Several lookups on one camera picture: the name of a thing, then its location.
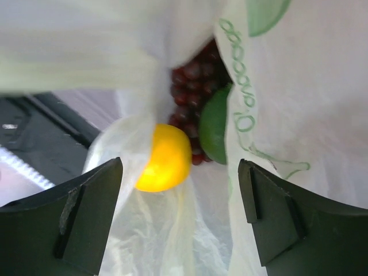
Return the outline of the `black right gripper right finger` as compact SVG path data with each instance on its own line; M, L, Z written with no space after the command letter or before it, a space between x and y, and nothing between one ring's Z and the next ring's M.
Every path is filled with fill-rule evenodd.
M366 275L367 210L238 166L246 219L268 275Z

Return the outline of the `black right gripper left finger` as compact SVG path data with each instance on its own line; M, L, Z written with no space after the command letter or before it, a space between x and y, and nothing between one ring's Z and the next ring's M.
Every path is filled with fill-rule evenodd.
M98 275L122 174L114 158L1 207L1 274Z

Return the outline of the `green avocado print plastic bag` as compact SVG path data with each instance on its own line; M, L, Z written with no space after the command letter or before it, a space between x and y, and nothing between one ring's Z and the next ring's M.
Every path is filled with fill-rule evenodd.
M227 164L138 191L174 107L168 72L210 39L232 81ZM118 114L83 168L123 166L100 275L268 275L241 160L367 210L366 1L2 1L1 94L55 90L98 91Z

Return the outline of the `yellow apple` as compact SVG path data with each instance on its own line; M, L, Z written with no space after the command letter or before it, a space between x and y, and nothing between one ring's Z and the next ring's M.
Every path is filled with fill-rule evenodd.
M135 188L157 193L180 185L191 168L191 145L179 128L158 124L152 137L151 155Z

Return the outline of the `green avocado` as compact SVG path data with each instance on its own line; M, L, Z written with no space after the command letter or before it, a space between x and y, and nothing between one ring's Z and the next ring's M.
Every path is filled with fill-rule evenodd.
M198 134L206 156L218 164L227 164L225 130L227 124L227 98L232 84L217 90L204 105L200 115Z

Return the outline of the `red grape bunch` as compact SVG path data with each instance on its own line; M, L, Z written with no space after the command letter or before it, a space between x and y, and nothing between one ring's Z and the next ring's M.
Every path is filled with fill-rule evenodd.
M176 107L168 123L183 130L191 144L192 164L211 162L199 141L198 125L204 105L217 90L232 81L221 60L215 40L211 40L189 62L171 72L170 94Z

